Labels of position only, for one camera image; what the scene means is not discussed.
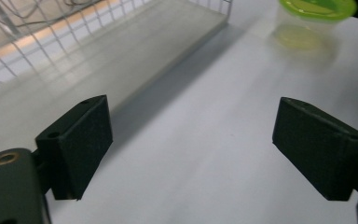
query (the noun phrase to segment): translucent plastic cup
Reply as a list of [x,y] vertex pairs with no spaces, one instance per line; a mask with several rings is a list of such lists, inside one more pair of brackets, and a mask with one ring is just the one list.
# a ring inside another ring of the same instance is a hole
[[352,16],[353,0],[280,0],[275,37],[290,49],[318,49],[334,27]]

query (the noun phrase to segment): metal wire rack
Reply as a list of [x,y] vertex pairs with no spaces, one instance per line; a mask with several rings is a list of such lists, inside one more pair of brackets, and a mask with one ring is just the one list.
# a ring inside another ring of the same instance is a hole
[[[83,38],[151,1],[0,0],[0,84],[29,70],[37,73],[41,62],[54,63],[58,52],[81,47]],[[231,10],[231,0],[190,2],[226,15]]]

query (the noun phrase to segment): screw hole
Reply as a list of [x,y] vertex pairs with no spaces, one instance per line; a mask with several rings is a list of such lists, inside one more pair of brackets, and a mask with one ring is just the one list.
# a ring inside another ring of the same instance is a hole
[[8,163],[12,163],[16,161],[19,157],[19,153],[17,152],[8,152],[5,154],[0,155],[0,165],[6,165]]
[[12,219],[8,219],[3,222],[0,222],[0,224],[17,224],[17,220],[12,218]]
[[57,132],[55,132],[55,133],[49,133],[48,134],[48,137],[49,138],[55,138],[55,137],[58,137],[60,135],[60,133],[57,133]]

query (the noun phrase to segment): white table surface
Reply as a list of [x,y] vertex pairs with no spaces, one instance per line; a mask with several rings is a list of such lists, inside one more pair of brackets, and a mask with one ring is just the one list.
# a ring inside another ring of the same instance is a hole
[[235,1],[228,27],[112,114],[83,199],[48,193],[53,223],[356,223],[358,193],[328,202],[271,136],[282,96],[358,129],[358,20],[318,57],[277,46],[277,7]]

